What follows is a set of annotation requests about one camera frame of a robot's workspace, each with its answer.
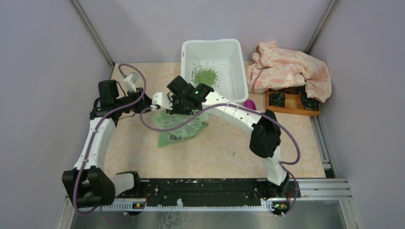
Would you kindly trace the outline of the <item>green cat litter bag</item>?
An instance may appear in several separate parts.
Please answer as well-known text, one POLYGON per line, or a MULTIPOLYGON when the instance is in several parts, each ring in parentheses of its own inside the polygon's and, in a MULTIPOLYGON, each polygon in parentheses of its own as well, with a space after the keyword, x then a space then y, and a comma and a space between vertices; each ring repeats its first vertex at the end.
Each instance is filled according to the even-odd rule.
MULTIPOLYGON (((153 123, 159 129, 168 129, 179 126, 189 120, 198 110, 192 111, 191 115, 167 114, 165 111, 153 115, 153 123)), ((201 114, 186 125, 168 132, 159 132, 157 147, 164 147, 178 141, 192 138, 208 126, 209 115, 201 114)))

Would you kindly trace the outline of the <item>purple plastic scoop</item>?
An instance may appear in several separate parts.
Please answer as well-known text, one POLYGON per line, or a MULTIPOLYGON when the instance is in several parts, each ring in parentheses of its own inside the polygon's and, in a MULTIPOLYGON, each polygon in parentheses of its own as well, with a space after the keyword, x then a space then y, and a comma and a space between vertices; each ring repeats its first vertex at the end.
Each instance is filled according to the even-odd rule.
POLYGON ((254 102, 253 100, 251 100, 251 99, 247 99, 247 100, 244 102, 244 107, 246 107, 246 108, 248 108, 248 109, 250 109, 250 110, 257 111, 256 104, 255 104, 255 102, 254 102))

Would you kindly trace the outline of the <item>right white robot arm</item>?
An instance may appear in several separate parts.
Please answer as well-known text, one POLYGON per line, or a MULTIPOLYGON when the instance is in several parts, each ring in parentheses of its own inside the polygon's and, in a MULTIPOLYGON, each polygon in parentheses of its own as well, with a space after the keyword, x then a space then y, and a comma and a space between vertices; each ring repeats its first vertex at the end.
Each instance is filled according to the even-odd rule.
POLYGON ((281 162, 281 129, 276 124, 274 112, 264 113, 243 107, 234 103, 212 87, 203 83, 193 86, 181 76, 175 77, 167 86, 172 93, 169 101, 169 114, 188 115, 192 111, 203 111, 220 117, 244 130, 250 136, 249 149, 262 158, 266 169, 267 188, 263 191, 265 197, 269 192, 282 196, 288 189, 289 176, 282 168, 281 162))

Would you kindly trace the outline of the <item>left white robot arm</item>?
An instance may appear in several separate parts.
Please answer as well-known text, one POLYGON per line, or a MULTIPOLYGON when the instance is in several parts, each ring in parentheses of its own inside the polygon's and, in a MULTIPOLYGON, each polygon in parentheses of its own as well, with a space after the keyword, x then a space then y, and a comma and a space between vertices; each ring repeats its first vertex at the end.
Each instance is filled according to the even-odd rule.
POLYGON ((142 87, 119 96, 121 85, 116 80, 98 84, 99 97, 90 112, 90 127, 85 145, 73 169, 63 172, 62 183, 76 209, 111 205, 124 193, 136 198, 143 184, 136 171, 121 172, 108 177, 104 172, 110 139, 123 114, 139 114, 151 104, 142 87))

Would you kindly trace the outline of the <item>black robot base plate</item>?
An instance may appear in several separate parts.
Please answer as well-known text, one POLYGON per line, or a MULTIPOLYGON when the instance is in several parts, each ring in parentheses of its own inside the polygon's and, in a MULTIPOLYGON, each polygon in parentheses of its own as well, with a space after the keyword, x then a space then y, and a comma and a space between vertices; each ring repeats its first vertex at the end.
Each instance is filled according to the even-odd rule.
POLYGON ((119 194, 119 198, 146 201, 148 207, 182 207, 202 209, 233 209, 260 207, 270 202, 271 207, 287 210, 301 197, 298 182, 289 178, 287 189, 280 196, 269 191, 265 197, 267 180, 264 178, 150 178, 137 187, 119 194))

